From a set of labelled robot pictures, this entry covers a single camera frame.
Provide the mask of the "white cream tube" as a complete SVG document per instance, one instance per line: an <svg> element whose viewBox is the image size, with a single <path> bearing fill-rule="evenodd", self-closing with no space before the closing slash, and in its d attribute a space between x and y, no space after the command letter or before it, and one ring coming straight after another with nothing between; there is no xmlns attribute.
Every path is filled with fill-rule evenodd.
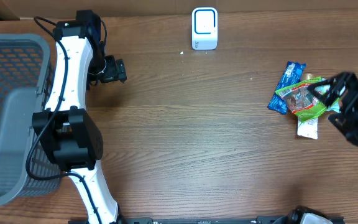
<svg viewBox="0 0 358 224"><path fill-rule="evenodd" d="M304 138L317 139L318 138L318 119L311 117L314 116L310 109L316 105L314 96L307 90L311 82L306 82L298 90L300 94L301 110L296 112L298 119L297 122L297 135Z"/></svg>

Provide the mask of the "green snack bag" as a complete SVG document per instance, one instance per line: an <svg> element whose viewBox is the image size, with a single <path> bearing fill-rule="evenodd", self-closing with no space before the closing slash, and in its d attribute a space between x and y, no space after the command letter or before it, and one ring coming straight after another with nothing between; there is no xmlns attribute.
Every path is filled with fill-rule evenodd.
<svg viewBox="0 0 358 224"><path fill-rule="evenodd" d="M324 78L315 77L286 86L276 90L275 93L286 103L288 109L296 115L298 120L302 123L309 119L318 118L327 110L339 113L339 100L336 100L334 104L327 107L307 90L311 84L318 83L323 80Z"/></svg>

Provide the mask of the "mint tissue wipes pack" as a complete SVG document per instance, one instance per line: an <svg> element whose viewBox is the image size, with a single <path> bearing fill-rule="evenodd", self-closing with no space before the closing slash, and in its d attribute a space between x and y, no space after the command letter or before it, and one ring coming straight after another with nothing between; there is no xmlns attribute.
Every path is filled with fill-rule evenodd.
<svg viewBox="0 0 358 224"><path fill-rule="evenodd" d="M325 78L322 77L318 77L319 78L319 82L321 81L325 81ZM316 90L320 95L325 94L328 90L329 90L330 86L329 85L321 85L321 86L317 86L314 90ZM322 106L324 106L320 100L317 100L319 107L322 108ZM326 111L333 111L335 113L340 113L340 106L338 102L333 103L331 106L325 106L325 110L322 113L325 113Z"/></svg>

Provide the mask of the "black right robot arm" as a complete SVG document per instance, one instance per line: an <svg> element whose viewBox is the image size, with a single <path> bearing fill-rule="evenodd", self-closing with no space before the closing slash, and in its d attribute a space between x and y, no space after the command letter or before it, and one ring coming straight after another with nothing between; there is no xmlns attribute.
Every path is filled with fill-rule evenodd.
<svg viewBox="0 0 358 224"><path fill-rule="evenodd" d="M310 85L307 90L324 106L341 100L340 112L328 116L331 124L358 147L358 78L353 72L341 72L327 80Z"/></svg>

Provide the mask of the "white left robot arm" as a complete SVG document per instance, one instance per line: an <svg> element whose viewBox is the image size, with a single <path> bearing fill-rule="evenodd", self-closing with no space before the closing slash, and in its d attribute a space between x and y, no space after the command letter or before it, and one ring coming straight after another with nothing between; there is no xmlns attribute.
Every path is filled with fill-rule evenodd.
<svg viewBox="0 0 358 224"><path fill-rule="evenodd" d="M37 135L25 162L39 181L69 177L88 212L87 223L125 223L106 183L101 158L103 137L86 110L86 91L98 83L125 82L123 60L106 55L107 29L92 10L54 23L57 64L45 108L32 115Z"/></svg>

